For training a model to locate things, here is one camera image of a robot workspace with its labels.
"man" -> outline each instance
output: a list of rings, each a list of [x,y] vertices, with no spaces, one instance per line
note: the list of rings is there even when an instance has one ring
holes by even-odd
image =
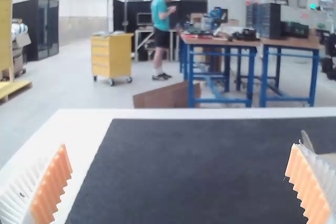
[[[171,78],[162,70],[163,53],[169,48],[169,15],[176,11],[176,6],[167,7],[172,0],[153,0],[152,19],[154,22],[155,54],[153,59],[153,80],[167,80]]]

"black shorts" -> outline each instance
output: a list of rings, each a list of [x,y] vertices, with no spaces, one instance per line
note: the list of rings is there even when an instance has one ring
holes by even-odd
[[[156,47],[169,48],[169,31],[154,28],[154,40]]]

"computer monitor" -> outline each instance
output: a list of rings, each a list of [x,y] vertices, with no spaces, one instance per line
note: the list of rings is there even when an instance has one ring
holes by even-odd
[[[136,24],[138,26],[148,26],[153,24],[151,13],[138,13]]]

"blue metal table frame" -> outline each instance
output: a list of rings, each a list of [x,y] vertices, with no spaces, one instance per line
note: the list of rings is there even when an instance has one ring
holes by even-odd
[[[276,53],[272,53],[269,51],[270,48],[275,48]],[[304,56],[304,55],[292,55],[292,54],[283,54],[283,49],[292,49],[292,50],[300,50],[300,51],[309,51],[312,52],[312,56]],[[268,75],[268,62],[269,56],[275,55],[277,56],[276,62],[276,75],[269,76]],[[308,97],[295,97],[292,95],[285,94],[283,91],[279,90],[280,84],[280,67],[281,67],[281,58],[282,57],[296,57],[296,58],[308,58],[312,60],[312,69],[311,69],[311,80],[310,80],[310,90]],[[316,81],[318,74],[318,65],[319,65],[319,49],[317,48],[302,48],[302,47],[292,47],[292,46],[279,46],[279,45],[264,45],[263,50],[263,59],[262,59],[262,74],[261,77],[254,76],[255,79],[260,80],[260,94],[259,94],[259,106],[266,107],[267,101],[297,101],[297,102],[306,102],[310,106],[314,106],[315,101],[315,92],[316,92]],[[240,90],[241,80],[246,79],[247,76],[242,76],[240,74],[241,67],[241,59],[238,59],[237,64],[237,80],[236,80],[236,89]],[[274,85],[270,84],[268,80],[274,80]],[[267,89],[272,90],[276,95],[268,96]]]
[[[255,46],[243,45],[212,45],[212,44],[187,44],[183,39],[180,41],[181,49],[180,55],[180,72],[183,72],[184,80],[188,81],[188,104],[190,108],[194,108],[197,103],[243,103],[246,107],[252,106],[253,98],[253,84],[254,84],[254,61],[257,49]],[[221,52],[195,52],[195,47],[202,48],[224,48],[224,53]],[[238,53],[232,54],[231,49],[237,48]],[[242,54],[241,50],[249,50],[249,54]],[[224,57],[224,72],[213,72],[213,60],[209,63],[209,71],[203,63],[208,62],[194,62],[194,55],[209,55],[211,59],[214,57]],[[217,87],[214,85],[214,80],[223,80],[225,92],[229,92],[230,84],[230,58],[236,56],[238,58],[247,57],[249,59],[248,64],[248,82],[246,98],[226,98],[223,97]],[[200,72],[195,72],[194,68],[199,68]],[[194,80],[205,80],[208,87],[211,89],[214,98],[199,98],[196,99],[194,95]]]

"gray floor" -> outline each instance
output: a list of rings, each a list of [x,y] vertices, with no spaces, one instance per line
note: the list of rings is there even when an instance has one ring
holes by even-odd
[[[275,68],[272,60],[270,68]],[[0,106],[0,167],[36,132],[58,109],[62,108],[132,108],[132,95],[180,82],[177,63],[166,63],[164,69],[173,75],[167,82],[152,82],[150,62],[134,63],[133,82],[122,78],[110,87],[104,78],[94,83],[91,74],[89,41],[80,41],[60,49],[60,54],[26,66],[22,79],[33,82],[33,88]],[[286,59],[282,62],[282,89],[292,94],[309,92],[311,64],[304,60]],[[256,72],[260,61],[256,60]],[[257,105],[258,87],[255,88]],[[207,88],[203,96],[209,96]],[[271,106],[302,106],[300,103],[276,103]],[[320,74],[317,84],[316,106],[336,105],[336,82]]]

